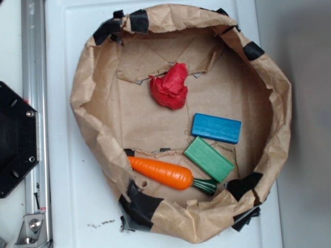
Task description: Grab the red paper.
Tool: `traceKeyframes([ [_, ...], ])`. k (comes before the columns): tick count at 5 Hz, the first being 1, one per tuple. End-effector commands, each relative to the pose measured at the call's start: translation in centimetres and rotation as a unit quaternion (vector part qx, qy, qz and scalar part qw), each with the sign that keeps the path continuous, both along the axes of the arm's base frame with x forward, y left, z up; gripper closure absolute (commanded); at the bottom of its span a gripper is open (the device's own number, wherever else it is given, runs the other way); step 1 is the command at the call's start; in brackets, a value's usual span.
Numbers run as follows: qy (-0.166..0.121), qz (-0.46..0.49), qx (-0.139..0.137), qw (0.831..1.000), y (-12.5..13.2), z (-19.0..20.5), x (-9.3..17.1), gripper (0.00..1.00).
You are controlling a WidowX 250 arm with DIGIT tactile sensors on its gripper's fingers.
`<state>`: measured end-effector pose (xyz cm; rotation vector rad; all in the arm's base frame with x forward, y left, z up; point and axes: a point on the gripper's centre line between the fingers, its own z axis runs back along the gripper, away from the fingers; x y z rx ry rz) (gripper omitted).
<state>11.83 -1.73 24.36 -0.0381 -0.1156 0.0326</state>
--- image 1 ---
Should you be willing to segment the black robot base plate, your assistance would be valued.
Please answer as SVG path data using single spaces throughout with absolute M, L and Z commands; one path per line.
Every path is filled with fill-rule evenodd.
M 1 199 L 39 162 L 37 112 L 1 82 Z

